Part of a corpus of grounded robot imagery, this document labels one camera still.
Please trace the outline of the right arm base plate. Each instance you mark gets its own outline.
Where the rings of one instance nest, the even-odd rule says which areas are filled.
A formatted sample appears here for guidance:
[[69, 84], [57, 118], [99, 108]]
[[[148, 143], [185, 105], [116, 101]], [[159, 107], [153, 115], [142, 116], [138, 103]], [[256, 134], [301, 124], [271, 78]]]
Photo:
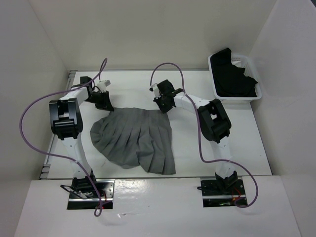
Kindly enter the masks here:
[[215, 178], [201, 178], [197, 187], [201, 191], [203, 207], [228, 207], [248, 205], [242, 179], [226, 190], [221, 190]]

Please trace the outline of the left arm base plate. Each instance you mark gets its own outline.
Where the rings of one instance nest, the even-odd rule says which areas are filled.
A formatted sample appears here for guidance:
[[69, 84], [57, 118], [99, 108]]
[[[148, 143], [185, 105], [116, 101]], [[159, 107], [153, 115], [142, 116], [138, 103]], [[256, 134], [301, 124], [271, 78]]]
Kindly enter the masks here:
[[89, 183], [89, 187], [80, 188], [75, 186], [75, 181], [71, 185], [60, 185], [60, 188], [69, 194], [67, 209], [68, 210], [88, 210], [95, 209], [100, 204], [99, 197], [103, 202], [102, 209], [113, 209], [114, 201], [114, 180], [99, 180], [95, 184], [97, 192]]

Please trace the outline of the grey pleated skirt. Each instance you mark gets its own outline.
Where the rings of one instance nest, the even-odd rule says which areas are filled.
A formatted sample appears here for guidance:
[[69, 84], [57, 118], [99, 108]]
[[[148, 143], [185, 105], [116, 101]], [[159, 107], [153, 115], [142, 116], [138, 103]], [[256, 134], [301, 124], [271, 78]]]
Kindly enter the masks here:
[[147, 173], [174, 175], [172, 128], [160, 110], [115, 108], [90, 130], [93, 146], [110, 162]]

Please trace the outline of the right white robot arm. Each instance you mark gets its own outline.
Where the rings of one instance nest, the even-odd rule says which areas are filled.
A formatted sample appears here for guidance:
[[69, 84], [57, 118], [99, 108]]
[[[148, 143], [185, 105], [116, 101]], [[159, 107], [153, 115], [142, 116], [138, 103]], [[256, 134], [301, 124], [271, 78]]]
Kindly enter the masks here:
[[222, 194], [229, 193], [237, 181], [237, 172], [229, 164], [232, 158], [229, 140], [231, 121], [220, 100], [212, 101], [187, 94], [183, 89], [175, 89], [172, 83], [164, 80], [151, 85], [155, 95], [154, 102], [163, 113], [172, 108], [182, 108], [196, 115], [198, 127], [198, 145], [201, 150], [201, 136], [210, 142], [216, 166], [216, 188]]

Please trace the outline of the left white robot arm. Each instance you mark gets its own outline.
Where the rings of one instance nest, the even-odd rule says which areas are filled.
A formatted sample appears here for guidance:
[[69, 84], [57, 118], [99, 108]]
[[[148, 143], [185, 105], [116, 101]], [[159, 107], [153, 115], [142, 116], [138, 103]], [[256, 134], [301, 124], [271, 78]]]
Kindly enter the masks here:
[[73, 190], [89, 198], [98, 193], [98, 184], [83, 149], [83, 119], [79, 106], [89, 102], [99, 110], [114, 111], [107, 91], [110, 84], [109, 80], [99, 80], [95, 86], [92, 78], [81, 77], [80, 84], [66, 91], [60, 99], [49, 102], [51, 130], [66, 148], [72, 164]]

